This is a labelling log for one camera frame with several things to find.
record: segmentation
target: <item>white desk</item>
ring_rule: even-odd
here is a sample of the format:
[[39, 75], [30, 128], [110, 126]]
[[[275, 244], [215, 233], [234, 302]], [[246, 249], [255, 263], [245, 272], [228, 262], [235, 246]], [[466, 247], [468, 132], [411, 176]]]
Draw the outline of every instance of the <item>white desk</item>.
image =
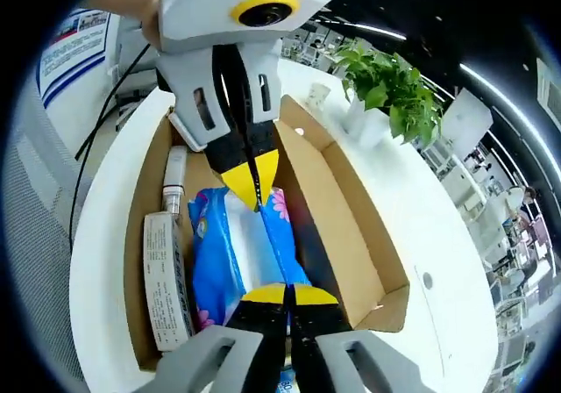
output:
[[[479, 256], [454, 204], [411, 146], [383, 140], [358, 151], [336, 124], [348, 108], [341, 82], [281, 60], [283, 94], [303, 102], [312, 82], [331, 87], [326, 125], [363, 178], [410, 280], [399, 333], [376, 335], [417, 363], [434, 391], [481, 391], [497, 353], [493, 303]], [[107, 153], [82, 209], [70, 273], [70, 317], [82, 372], [92, 392], [131, 391], [153, 375], [138, 369], [124, 311], [123, 250], [140, 168], [158, 123], [174, 102], [155, 90]], [[430, 274], [432, 289], [423, 287]]]

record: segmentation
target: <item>pink flower print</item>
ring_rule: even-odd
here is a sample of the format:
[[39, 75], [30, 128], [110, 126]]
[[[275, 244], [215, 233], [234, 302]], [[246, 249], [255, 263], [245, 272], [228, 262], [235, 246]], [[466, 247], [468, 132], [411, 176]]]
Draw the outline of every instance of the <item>pink flower print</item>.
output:
[[287, 203], [284, 199], [284, 191], [281, 189], [275, 189], [273, 191], [273, 210], [279, 212], [279, 217], [281, 219], [285, 219], [287, 222], [290, 222], [290, 218], [288, 217], [288, 210], [287, 210]]
[[209, 318], [209, 312], [206, 310], [199, 310], [199, 320], [201, 321], [201, 330], [215, 324], [214, 320]]

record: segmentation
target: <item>white pot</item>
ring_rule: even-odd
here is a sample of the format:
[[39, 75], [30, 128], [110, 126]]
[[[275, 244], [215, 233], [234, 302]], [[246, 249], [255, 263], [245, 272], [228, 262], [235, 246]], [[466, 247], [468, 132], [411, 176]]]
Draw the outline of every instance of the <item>white pot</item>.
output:
[[390, 133], [389, 116], [378, 108], [365, 111], [365, 102], [355, 96], [343, 119], [343, 129], [363, 149], [373, 149]]

